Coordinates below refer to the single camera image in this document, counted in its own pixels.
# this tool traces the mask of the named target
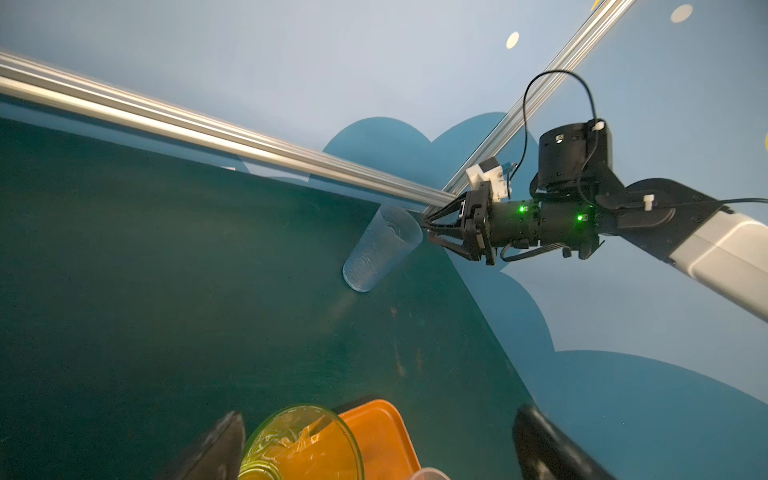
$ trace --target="green table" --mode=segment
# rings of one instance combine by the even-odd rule
[[[519,478],[530,396],[449,258],[367,294],[378,205],[0,121],[0,478],[148,478],[225,412],[393,402],[424,466]]]

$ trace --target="paint stain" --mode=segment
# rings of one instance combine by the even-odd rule
[[[392,346],[395,347],[395,361],[397,362],[397,374],[404,377],[406,376],[406,368],[402,366],[400,362],[400,354],[397,351],[397,343],[392,342]]]

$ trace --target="aluminum rail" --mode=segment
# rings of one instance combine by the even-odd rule
[[[456,196],[0,51],[0,93],[426,205]]]
[[[558,56],[547,66],[546,70],[573,70],[611,29],[619,18],[632,6],[634,0],[606,0],[590,15],[590,18],[579,28]],[[549,98],[554,90],[565,79],[564,74],[551,74],[542,77],[528,92],[525,110],[530,118],[541,104]],[[493,157],[523,128],[523,99],[507,112],[493,131],[483,140],[464,165],[458,169],[453,178],[445,185],[444,191],[454,195],[460,194],[469,185],[464,170],[487,158]]]

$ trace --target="white cable clip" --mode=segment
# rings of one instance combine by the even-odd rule
[[[654,198],[655,198],[655,196],[653,194],[644,195],[643,196],[643,203],[645,204],[645,211],[650,212],[650,209],[654,207]]]

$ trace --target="robotic arm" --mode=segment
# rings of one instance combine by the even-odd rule
[[[472,190],[422,227],[429,241],[488,265],[498,248],[507,262],[552,250],[586,260],[600,235],[623,237],[768,321],[768,227],[726,205],[764,199],[716,200],[664,178],[624,186],[611,167],[605,121],[557,127],[539,141],[530,200],[501,201],[508,186],[491,158],[467,170]]]

